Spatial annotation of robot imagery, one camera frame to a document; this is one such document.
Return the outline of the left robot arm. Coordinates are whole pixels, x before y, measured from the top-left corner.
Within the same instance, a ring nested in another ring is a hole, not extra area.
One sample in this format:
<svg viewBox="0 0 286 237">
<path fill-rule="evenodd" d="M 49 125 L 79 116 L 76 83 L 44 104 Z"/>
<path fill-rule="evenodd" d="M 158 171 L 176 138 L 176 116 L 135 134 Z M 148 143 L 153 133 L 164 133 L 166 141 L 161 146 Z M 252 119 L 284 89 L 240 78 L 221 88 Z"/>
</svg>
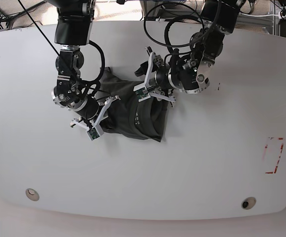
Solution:
<svg viewBox="0 0 286 237">
<path fill-rule="evenodd" d="M 164 30 L 164 43 L 168 54 L 162 58 L 151 47 L 147 47 L 149 59 L 135 71 L 136 76 L 145 76 L 144 82 L 133 89 L 138 101 L 151 97 L 175 102 L 173 90 L 187 94 L 198 94 L 210 85 L 209 74 L 215 59 L 223 49 L 225 35 L 234 31 L 243 0 L 206 0 L 201 13 L 179 15 L 171 19 Z M 193 20 L 202 25 L 189 43 L 173 45 L 169 30 L 180 20 Z"/>
</svg>

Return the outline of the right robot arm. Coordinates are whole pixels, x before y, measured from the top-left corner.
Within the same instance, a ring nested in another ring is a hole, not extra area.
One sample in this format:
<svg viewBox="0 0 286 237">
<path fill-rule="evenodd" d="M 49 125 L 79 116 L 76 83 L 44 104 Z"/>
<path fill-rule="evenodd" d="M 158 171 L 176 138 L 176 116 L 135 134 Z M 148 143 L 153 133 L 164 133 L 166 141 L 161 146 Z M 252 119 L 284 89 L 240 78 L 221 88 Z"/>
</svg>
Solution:
<svg viewBox="0 0 286 237">
<path fill-rule="evenodd" d="M 57 84 L 52 90 L 53 102 L 61 108 L 67 108 L 79 115 L 71 121 L 70 126 L 85 129 L 91 140 L 104 134 L 100 123 L 108 117 L 107 110 L 119 96 L 96 100 L 95 94 L 100 90 L 100 79 L 104 74 L 105 56 L 102 49 L 90 37 L 94 20 L 96 2 L 94 0 L 52 0 L 57 7 L 58 24 L 55 43 L 62 49 L 56 60 L 58 71 Z M 81 46 L 90 44 L 101 57 L 99 75 L 92 81 L 82 80 L 80 69 L 84 64 Z"/>
</svg>

